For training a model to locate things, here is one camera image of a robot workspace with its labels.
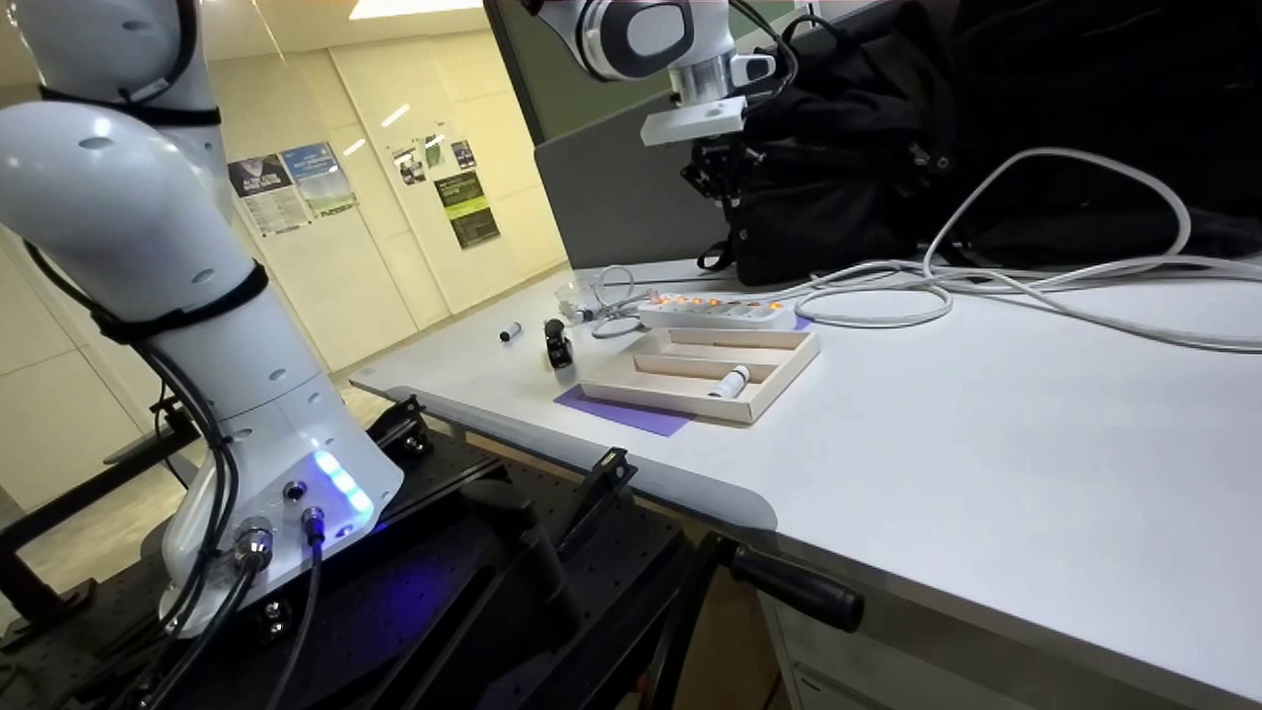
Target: white robotic arm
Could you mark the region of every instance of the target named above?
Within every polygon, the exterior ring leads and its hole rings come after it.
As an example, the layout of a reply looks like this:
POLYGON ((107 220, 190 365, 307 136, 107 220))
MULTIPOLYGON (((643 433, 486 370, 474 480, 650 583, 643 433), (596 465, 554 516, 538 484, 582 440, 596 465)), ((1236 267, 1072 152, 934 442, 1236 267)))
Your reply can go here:
POLYGON ((524 0, 603 83, 670 70, 680 108, 643 123, 643 145, 746 132, 746 87, 773 54, 738 54, 727 0, 524 0))
POLYGON ((163 545, 163 611, 187 599, 177 630, 203 634, 238 583, 238 542, 257 553, 250 603, 304 571, 302 516, 325 516, 325 557, 337 557, 376 530, 403 474, 351 424, 216 207, 216 111, 203 60, 181 62, 190 22, 177 3, 11 3, 43 91, 77 102, 0 111, 0 225, 71 278, 216 450, 163 545), (221 557, 203 563, 208 530, 221 557))

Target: wooden board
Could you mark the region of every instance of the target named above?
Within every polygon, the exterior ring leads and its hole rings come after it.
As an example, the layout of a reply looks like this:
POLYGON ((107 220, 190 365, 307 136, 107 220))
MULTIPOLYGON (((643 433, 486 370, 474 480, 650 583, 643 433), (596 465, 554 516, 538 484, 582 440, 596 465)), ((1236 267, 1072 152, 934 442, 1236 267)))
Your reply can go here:
POLYGON ((662 329, 596 370, 582 366, 582 387, 603 404, 752 426, 818 355, 810 333, 662 329), (714 400, 734 366, 750 366, 746 392, 714 400))

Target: blue light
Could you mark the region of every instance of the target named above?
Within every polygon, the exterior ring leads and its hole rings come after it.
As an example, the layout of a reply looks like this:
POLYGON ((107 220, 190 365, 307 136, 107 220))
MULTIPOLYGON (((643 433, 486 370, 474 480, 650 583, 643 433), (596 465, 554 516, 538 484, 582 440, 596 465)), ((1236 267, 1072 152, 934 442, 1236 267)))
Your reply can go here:
POLYGON ((341 459, 333 459, 327 450, 316 450, 316 469, 346 496, 346 507, 358 516, 376 513, 370 496, 354 484, 354 478, 344 469, 341 459))

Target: table surface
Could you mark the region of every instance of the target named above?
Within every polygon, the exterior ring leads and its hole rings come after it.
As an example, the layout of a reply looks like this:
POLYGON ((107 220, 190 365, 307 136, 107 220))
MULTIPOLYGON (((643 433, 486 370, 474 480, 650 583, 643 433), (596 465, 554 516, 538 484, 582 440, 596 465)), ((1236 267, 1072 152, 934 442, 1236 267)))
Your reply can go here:
MULTIPOLYGON (((649 433, 561 408, 538 279, 351 379, 532 455, 591 465, 629 445, 650 496, 1262 704, 1262 359, 1161 346, 1031 308, 959 299, 914 333, 822 336, 758 426, 649 433)), ((1253 333, 1247 286, 1132 286, 1082 308, 1253 333)), ((852 299, 852 312, 909 295, 852 299)), ((571 329, 582 366, 631 338, 571 329)))

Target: robot end effector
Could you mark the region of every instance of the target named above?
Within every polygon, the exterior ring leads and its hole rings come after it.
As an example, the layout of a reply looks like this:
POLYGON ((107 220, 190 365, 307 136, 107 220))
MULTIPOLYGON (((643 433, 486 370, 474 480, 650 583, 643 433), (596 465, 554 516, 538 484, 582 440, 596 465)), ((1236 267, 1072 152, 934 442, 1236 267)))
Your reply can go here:
POLYGON ((680 102, 643 123, 643 145, 746 132, 746 87, 773 54, 738 54, 727 0, 520 0, 600 83, 670 70, 680 102))

